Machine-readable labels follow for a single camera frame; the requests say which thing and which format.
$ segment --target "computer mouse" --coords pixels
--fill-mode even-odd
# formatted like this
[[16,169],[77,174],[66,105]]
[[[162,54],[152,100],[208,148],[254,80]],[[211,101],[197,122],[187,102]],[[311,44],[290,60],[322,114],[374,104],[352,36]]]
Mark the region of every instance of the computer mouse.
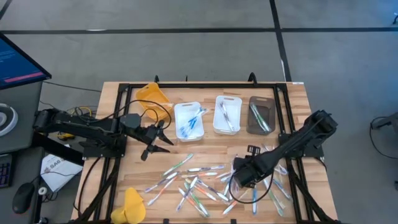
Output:
[[30,201],[35,191],[35,185],[32,183],[22,184],[12,199],[12,210],[16,214],[22,214],[26,212],[30,207]]

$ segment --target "keyboard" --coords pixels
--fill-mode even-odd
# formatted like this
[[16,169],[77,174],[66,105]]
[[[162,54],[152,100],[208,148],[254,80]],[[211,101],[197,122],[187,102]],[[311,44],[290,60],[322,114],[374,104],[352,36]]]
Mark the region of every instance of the keyboard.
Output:
[[11,186],[12,154],[0,155],[0,189]]

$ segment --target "monitor screen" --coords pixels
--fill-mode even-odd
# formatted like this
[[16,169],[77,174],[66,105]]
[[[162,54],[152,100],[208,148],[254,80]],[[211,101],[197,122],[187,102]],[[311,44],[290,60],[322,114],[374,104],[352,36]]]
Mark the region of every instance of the monitor screen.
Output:
[[0,39],[0,89],[51,78],[40,65],[2,36]]

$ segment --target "black desk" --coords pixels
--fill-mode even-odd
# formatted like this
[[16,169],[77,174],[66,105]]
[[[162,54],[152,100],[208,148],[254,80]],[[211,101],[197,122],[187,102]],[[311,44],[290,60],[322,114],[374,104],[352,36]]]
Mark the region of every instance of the black desk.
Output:
[[15,152],[15,169],[14,177],[11,187],[0,189],[0,222],[1,223],[15,223],[15,224],[31,224],[34,222],[36,215],[36,206],[38,199],[38,185],[39,180],[36,179],[35,192],[30,203],[30,208],[27,212],[18,215],[12,211],[12,199],[22,184],[32,181],[35,177],[40,175],[40,168],[42,165],[42,158],[44,156],[44,149],[41,147],[22,149]]
[[0,90],[0,103],[11,106],[18,113],[15,128],[0,137],[0,154],[26,149],[32,144],[32,126],[41,91],[41,82]]

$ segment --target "wooden tabletop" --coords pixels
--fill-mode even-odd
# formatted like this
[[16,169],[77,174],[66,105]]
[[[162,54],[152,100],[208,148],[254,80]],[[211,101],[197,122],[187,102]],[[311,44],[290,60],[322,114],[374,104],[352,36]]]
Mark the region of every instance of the wooden tabletop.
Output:
[[[99,101],[97,118],[102,118],[113,112],[118,86],[118,82],[104,83],[103,91]],[[295,127],[296,129],[299,129],[302,127],[305,118],[311,114],[305,87],[302,83],[287,83],[287,88],[289,91]],[[132,99],[135,98],[135,91],[136,90],[134,90],[132,93]],[[144,220],[145,223],[161,223],[164,218],[170,219],[171,223],[230,223],[232,218],[237,219],[238,223],[295,223],[292,202],[288,201],[275,185],[273,185],[271,189],[286,206],[284,210],[284,217],[278,215],[269,195],[258,202],[257,215],[252,214],[252,205],[238,203],[232,209],[232,211],[223,216],[222,213],[227,205],[221,202],[214,202],[196,190],[193,192],[209,211],[210,218],[202,218],[194,209],[194,207],[188,202],[185,202],[181,211],[177,213],[175,209],[182,198],[178,192],[178,187],[183,188],[183,179],[180,177],[177,178],[172,185],[167,188],[165,193],[161,195],[153,205],[147,206],[148,201],[154,198],[163,186],[157,187],[149,193],[144,193],[144,189],[157,183],[166,170],[175,164],[178,164],[189,153],[194,153],[193,158],[181,166],[181,168],[178,170],[184,171],[194,167],[225,165],[224,170],[219,170],[219,173],[223,173],[229,171],[230,163],[236,154],[241,157],[247,154],[246,149],[248,144],[261,146],[263,143],[269,147],[278,145],[278,122],[276,122],[275,131],[268,136],[249,134],[246,132],[248,103],[250,97],[263,96],[273,98],[273,91],[269,88],[163,88],[162,91],[172,103],[176,104],[197,101],[202,105],[202,107],[208,108],[210,110],[203,116],[205,136],[200,141],[181,142],[176,137],[175,124],[172,122],[170,127],[166,129],[164,133],[175,145],[169,146],[162,141],[156,142],[158,146],[162,146],[170,150],[171,153],[150,154],[145,162],[141,161],[140,156],[146,146],[132,138],[128,138],[126,155],[121,160],[114,208],[120,207],[124,203],[124,191],[129,187],[134,187],[144,199],[146,206],[146,218]],[[219,95],[236,96],[241,98],[243,101],[240,121],[241,130],[237,135],[220,135],[216,134],[213,130],[215,100]],[[286,130],[289,130],[283,95],[282,93],[279,93],[279,95],[281,99],[282,111],[284,114],[284,121],[286,125],[285,128]],[[140,105],[133,103],[129,107],[129,112],[141,114],[143,109]],[[143,117],[143,126],[147,126],[152,123],[153,120],[145,116]],[[85,175],[87,174],[88,169],[94,160],[95,159],[88,159],[85,161],[76,202],[78,201],[83,179],[85,178]],[[94,196],[98,193],[103,161],[104,159],[101,159],[97,165],[95,165],[88,178],[81,201],[83,209],[90,204]],[[282,159],[280,163],[282,165],[285,164],[284,159]],[[325,168],[318,161],[311,158],[304,158],[303,163],[310,193],[318,202],[319,206],[321,206],[321,208],[326,212],[326,214],[333,219],[337,219]],[[113,162],[111,161],[109,170],[111,170],[112,166]],[[284,188],[290,192],[289,180],[287,176],[279,177],[279,175],[276,173],[275,176],[282,179]],[[218,191],[223,191],[224,189],[224,184],[221,183],[220,180],[216,180],[214,177],[204,177],[202,180]],[[257,186],[257,194],[262,195],[265,191],[264,185],[258,184]],[[251,199],[252,191],[249,190],[249,193],[242,200]],[[101,210],[102,218],[104,218],[104,214],[106,212],[107,201],[108,194],[104,196]],[[300,200],[303,218],[306,218],[307,216],[305,215],[305,209],[303,205],[303,200]],[[77,212],[74,210],[72,218],[76,217]]]

